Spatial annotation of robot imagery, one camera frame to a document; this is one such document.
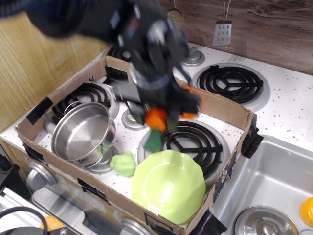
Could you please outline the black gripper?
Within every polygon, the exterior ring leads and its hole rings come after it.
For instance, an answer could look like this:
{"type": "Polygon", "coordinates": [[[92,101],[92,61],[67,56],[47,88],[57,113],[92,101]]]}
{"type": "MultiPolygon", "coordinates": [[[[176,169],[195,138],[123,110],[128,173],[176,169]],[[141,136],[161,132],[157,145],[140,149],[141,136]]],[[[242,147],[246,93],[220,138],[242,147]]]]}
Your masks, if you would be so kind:
{"type": "Polygon", "coordinates": [[[148,108],[166,111],[168,131],[174,131],[179,114],[197,113],[201,99],[180,87],[172,74],[147,77],[131,73],[131,81],[114,82],[113,92],[124,101],[138,124],[145,124],[148,108]]]}

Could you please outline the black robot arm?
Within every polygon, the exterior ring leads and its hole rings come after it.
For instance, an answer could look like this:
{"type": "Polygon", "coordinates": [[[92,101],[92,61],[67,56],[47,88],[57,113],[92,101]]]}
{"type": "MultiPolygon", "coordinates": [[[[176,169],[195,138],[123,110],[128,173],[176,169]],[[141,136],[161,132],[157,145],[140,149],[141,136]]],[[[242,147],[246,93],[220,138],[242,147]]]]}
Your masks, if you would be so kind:
{"type": "Polygon", "coordinates": [[[46,36],[80,34],[118,44],[131,56],[131,81],[117,82],[114,94],[125,101],[135,120],[143,124],[149,109],[167,115],[174,127],[179,115],[196,114],[200,98],[181,88],[173,68],[189,54],[185,32],[153,0],[3,0],[0,15],[25,12],[46,36]]]}

